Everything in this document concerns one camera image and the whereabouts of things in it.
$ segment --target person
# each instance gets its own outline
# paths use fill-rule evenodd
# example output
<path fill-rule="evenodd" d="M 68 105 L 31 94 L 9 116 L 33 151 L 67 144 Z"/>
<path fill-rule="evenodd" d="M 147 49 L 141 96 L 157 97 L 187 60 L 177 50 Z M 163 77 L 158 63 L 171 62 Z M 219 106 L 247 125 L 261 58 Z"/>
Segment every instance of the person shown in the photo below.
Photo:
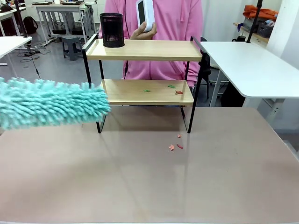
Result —
<path fill-rule="evenodd" d="M 146 23 L 138 27 L 136 0 L 106 0 L 106 13 L 123 14 L 125 39 L 200 41 L 202 32 L 201 0 L 153 0 L 155 23 L 143 33 Z M 124 62 L 123 79 L 183 80 L 187 62 L 128 61 Z M 190 62 L 187 82 L 197 82 L 199 65 Z"/>

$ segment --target black chair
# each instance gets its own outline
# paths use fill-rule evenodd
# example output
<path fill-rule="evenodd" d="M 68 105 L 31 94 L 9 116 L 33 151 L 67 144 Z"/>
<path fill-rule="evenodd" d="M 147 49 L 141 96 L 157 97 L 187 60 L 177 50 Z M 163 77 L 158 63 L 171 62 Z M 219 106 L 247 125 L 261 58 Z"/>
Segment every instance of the black chair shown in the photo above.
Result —
<path fill-rule="evenodd" d="M 200 41 L 205 42 L 207 40 L 205 38 L 201 37 Z M 203 80 L 205 80 L 205 82 L 206 82 L 206 84 L 201 84 L 201 85 L 206 85 L 206 99 L 209 99 L 209 90 L 210 90 L 209 76 L 212 74 L 210 56 L 202 50 L 200 50 L 200 52 L 202 54 L 202 59 L 201 59 L 201 62 L 199 63 L 200 64 L 199 72 L 200 72 L 201 78 Z"/>

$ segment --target white device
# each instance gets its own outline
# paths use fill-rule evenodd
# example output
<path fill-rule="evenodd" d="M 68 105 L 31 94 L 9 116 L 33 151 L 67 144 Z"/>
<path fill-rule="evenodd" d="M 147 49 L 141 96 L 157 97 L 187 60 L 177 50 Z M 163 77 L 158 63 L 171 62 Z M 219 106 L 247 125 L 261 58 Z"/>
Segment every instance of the white device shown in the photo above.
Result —
<path fill-rule="evenodd" d="M 138 27 L 140 27 L 143 22 L 146 22 L 144 33 L 151 31 L 153 23 L 155 22 L 153 0 L 138 0 L 136 2 L 136 10 Z"/>

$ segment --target two-tier shelf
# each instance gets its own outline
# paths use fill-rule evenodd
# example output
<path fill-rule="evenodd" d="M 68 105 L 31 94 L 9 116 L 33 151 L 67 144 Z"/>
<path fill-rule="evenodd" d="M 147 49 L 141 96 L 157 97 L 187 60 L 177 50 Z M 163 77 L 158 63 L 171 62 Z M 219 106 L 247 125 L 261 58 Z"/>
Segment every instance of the two-tier shelf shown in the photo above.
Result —
<path fill-rule="evenodd" d="M 121 48 L 106 48 L 103 40 L 95 34 L 83 47 L 83 59 L 87 74 L 87 80 L 91 85 L 91 77 L 88 60 L 98 60 L 102 78 L 101 86 L 108 95 L 111 105 L 176 105 L 181 107 L 185 122 L 184 106 L 192 106 L 189 127 L 191 132 L 192 122 L 199 92 L 201 78 L 195 89 L 193 98 L 187 84 L 187 76 L 190 61 L 200 62 L 202 55 L 199 50 L 199 42 L 191 37 L 191 41 L 140 41 L 125 40 L 125 46 Z M 112 80 L 105 79 L 102 60 L 134 60 L 134 61 L 187 61 L 185 79 L 180 81 L 167 80 Z M 103 118 L 101 125 L 97 123 L 98 132 L 101 133 L 105 123 Z"/>

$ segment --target pencil cup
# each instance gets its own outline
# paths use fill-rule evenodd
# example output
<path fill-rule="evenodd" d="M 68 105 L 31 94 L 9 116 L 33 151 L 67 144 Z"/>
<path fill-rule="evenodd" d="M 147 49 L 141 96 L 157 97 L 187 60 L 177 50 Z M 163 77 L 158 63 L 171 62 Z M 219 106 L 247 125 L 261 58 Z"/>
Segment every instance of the pencil cup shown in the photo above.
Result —
<path fill-rule="evenodd" d="M 100 21 L 104 46 L 107 48 L 120 48 L 124 46 L 122 14 L 102 13 L 100 14 Z"/>

